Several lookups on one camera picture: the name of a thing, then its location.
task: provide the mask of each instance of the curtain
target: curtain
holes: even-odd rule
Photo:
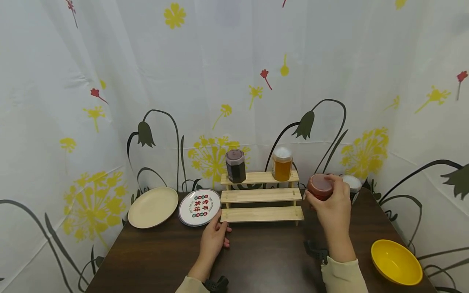
[[[0,292],[83,292],[143,192],[220,190],[227,150],[269,171],[281,145],[301,188],[314,173],[361,179],[437,289],[469,291],[468,13],[463,0],[2,1]]]

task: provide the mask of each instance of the red flower print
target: red flower print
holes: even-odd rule
[[[269,74],[269,72],[267,70],[264,69],[264,70],[261,71],[261,76],[265,79],[265,82],[269,86],[270,90],[272,90],[272,87],[270,86],[269,82],[267,81],[267,74]]]
[[[94,97],[97,97],[99,98],[101,101],[105,102],[106,104],[109,104],[108,102],[106,102],[103,98],[101,98],[99,96],[99,90],[95,89],[95,88],[92,88],[91,89],[91,95],[94,96]]]
[[[459,86],[458,86],[458,94],[456,95],[456,101],[459,100],[459,90],[461,89],[461,83],[462,81],[468,77],[468,72],[467,70],[465,71],[461,71],[461,73],[459,73],[458,75],[456,75],[456,77],[458,78],[458,81],[459,81]]]
[[[75,13],[76,13],[76,11],[75,11],[75,7],[73,6],[73,1],[72,1],[72,0],[65,0],[65,1],[66,1],[67,4],[68,4],[68,8],[69,8],[70,10],[72,10],[73,19],[75,20],[75,26],[76,26],[76,28],[78,29],[78,24],[76,24],[76,18],[75,18]]]

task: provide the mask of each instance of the hand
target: hand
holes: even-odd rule
[[[341,177],[327,175],[327,180],[334,182],[334,190],[326,201],[321,201],[314,197],[308,190],[305,191],[306,199],[318,213],[318,219],[324,228],[326,235],[346,234],[350,226],[350,186],[344,183]]]
[[[205,282],[210,276],[213,263],[217,258],[222,247],[229,248],[230,241],[225,237],[226,232],[231,232],[228,222],[220,224],[221,210],[213,217],[213,219],[205,227],[200,240],[200,252],[196,263],[187,274],[188,277]]]
[[[331,197],[323,202],[306,190],[306,199],[318,214],[327,239],[330,257],[340,263],[350,262],[356,259],[348,234],[352,210],[350,186],[339,176],[327,175],[325,178],[334,182]]]
[[[220,224],[218,220],[221,217],[221,210],[213,217],[213,219],[205,227],[200,240],[199,258],[210,259],[215,261],[222,247],[229,248],[230,240],[225,237],[226,232],[231,232],[228,222]]]

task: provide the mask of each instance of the jar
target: jar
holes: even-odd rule
[[[288,181],[292,172],[293,156],[286,147],[274,149],[272,154],[273,178],[277,181]]]
[[[348,183],[348,185],[350,186],[350,201],[352,202],[352,204],[354,204],[354,202],[358,198],[358,193],[362,188],[362,182],[360,181],[360,179],[352,175],[342,175],[341,177],[344,182]]]
[[[246,166],[242,150],[229,150],[225,154],[228,179],[233,183],[241,183],[246,180]]]
[[[332,195],[334,183],[325,178],[325,174],[314,174],[308,180],[307,189],[317,199],[325,201]]]

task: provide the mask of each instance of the black buckle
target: black buckle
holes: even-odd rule
[[[303,241],[304,249],[306,250],[306,253],[318,260],[321,261],[321,264],[326,265],[327,264],[327,257],[329,256],[329,250],[325,248],[321,249],[316,249],[314,242],[312,240],[305,240]]]
[[[225,276],[221,276],[218,282],[207,279],[204,283],[205,288],[211,293],[223,293],[227,290],[228,279]]]

